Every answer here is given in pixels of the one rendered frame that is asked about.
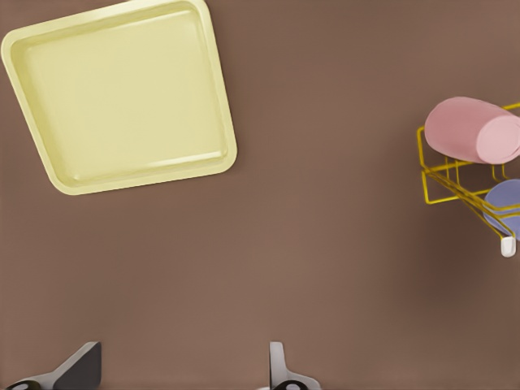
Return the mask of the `pale yellow square tray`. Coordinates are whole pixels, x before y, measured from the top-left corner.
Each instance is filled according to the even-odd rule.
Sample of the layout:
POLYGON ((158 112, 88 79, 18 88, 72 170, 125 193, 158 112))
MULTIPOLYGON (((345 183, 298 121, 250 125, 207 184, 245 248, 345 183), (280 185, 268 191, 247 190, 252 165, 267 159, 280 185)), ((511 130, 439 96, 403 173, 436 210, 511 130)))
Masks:
POLYGON ((62 193, 219 174, 236 161, 205 0, 127 0, 17 28, 1 56, 62 193))

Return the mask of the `lavender blue plate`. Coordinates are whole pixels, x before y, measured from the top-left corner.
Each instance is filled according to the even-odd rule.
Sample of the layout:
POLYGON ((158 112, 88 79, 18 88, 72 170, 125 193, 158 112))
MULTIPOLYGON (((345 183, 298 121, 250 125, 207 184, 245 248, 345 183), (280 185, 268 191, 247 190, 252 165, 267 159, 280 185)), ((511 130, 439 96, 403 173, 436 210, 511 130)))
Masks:
MULTIPOLYGON (((486 195, 485 201, 495 207, 519 205, 519 207, 511 210, 494 210, 494 213, 497 215, 520 212, 520 179, 506 180, 499 183, 486 195)), ((520 241, 520 215, 505 217, 501 221, 514 232, 516 239, 520 241)))

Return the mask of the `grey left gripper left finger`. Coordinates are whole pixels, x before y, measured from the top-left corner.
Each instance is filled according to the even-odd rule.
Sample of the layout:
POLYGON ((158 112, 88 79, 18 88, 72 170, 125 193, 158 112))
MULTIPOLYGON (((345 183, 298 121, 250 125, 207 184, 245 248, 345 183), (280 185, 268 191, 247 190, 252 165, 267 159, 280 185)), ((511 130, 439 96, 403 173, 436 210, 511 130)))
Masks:
POLYGON ((102 343, 81 346, 56 369, 12 383, 5 390, 98 390, 102 381, 102 343))

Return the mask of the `pink cup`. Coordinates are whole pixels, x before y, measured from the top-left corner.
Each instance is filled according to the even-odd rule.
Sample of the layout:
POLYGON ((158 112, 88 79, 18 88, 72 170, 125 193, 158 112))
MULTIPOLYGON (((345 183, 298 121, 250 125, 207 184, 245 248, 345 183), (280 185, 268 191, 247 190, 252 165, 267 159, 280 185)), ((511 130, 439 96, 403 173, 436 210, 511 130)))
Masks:
POLYGON ((427 144, 450 158, 486 164, 520 156, 520 116, 471 97, 451 97, 428 114, 427 144))

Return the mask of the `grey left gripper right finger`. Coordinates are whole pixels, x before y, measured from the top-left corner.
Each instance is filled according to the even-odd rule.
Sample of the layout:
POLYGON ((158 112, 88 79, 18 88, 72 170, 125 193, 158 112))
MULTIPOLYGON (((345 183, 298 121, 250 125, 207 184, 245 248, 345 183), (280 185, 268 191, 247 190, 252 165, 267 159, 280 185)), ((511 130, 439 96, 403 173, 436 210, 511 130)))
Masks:
POLYGON ((270 342, 269 360, 269 387, 267 390, 321 390, 321 385, 316 379, 288 369, 284 346, 281 342, 270 342))

